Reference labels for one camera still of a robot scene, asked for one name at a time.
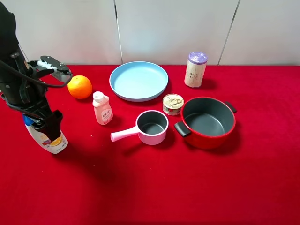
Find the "light blue dish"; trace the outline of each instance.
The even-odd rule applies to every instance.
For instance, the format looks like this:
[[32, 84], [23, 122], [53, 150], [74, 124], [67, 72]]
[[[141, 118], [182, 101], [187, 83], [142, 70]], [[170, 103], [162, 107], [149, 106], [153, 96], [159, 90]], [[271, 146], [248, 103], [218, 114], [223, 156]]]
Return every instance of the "light blue dish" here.
[[116, 68], [109, 84], [120, 98], [131, 102], [145, 102], [159, 96], [168, 84], [168, 74], [151, 62], [128, 62]]

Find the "white plastic bottle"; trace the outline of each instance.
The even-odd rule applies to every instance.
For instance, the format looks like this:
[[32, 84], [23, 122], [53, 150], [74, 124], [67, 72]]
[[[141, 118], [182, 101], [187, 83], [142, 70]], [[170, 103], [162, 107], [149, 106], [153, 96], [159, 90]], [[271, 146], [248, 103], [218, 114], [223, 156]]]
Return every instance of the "white plastic bottle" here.
[[60, 137], [57, 138], [55, 141], [51, 142], [51, 140], [45, 134], [36, 131], [32, 127], [33, 121], [30, 118], [26, 116], [23, 116], [23, 118], [29, 134], [43, 149], [53, 154], [57, 154], [62, 150], [64, 150], [68, 145], [68, 141], [61, 131], [60, 131]]
[[96, 120], [101, 125], [105, 125], [113, 118], [113, 111], [108, 103], [109, 97], [100, 91], [96, 91], [93, 98]]

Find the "small saucepan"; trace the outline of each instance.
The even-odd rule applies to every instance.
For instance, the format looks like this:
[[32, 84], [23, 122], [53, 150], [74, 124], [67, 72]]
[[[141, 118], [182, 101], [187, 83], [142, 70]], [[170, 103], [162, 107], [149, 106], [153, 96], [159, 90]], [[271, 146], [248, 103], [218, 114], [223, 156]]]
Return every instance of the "small saucepan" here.
[[169, 121], [162, 112], [148, 110], [137, 117], [134, 127], [111, 133], [111, 140], [115, 142], [121, 138], [138, 134], [140, 140], [145, 144], [155, 145], [165, 139], [168, 126]]
[[180, 112], [176, 130], [189, 144], [200, 149], [219, 147], [233, 131], [237, 110], [229, 103], [211, 97], [187, 101]]

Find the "black cable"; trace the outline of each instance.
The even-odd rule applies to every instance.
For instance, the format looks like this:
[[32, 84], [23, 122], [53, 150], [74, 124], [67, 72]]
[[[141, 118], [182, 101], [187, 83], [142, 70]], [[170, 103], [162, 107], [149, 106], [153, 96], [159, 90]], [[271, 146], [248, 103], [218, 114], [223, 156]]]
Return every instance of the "black cable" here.
[[3, 67], [4, 69], [6, 69], [8, 72], [11, 72], [12, 74], [20, 77], [20, 78], [23, 78], [31, 83], [35, 83], [37, 85], [41, 85], [41, 86], [44, 86], [44, 87], [48, 87], [48, 88], [63, 88], [65, 87], [72, 79], [73, 77], [73, 74], [71, 73], [70, 75], [70, 78], [64, 82], [62, 85], [53, 85], [53, 84], [47, 84], [47, 83], [43, 83], [43, 82], [40, 82], [40, 81], [37, 81], [31, 77], [28, 77], [22, 73], [20, 73], [19, 71], [17, 71], [16, 69], [10, 67], [9, 65], [7, 65], [5, 62], [3, 62], [2, 60], [0, 60], [0, 66]]

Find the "black pot handle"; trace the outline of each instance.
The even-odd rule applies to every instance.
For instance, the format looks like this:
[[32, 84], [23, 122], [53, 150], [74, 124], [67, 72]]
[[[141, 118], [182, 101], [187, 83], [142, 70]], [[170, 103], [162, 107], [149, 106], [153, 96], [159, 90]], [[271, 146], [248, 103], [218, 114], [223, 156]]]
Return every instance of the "black pot handle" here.
[[229, 102], [224, 102], [231, 110], [233, 113], [236, 113], [238, 110], [236, 108], [234, 108], [234, 106], [232, 104], [230, 104]]
[[175, 123], [175, 128], [178, 131], [178, 133], [183, 136], [186, 137], [188, 135], [190, 135], [192, 132], [186, 127], [186, 125], [184, 125], [184, 123], [182, 121]]

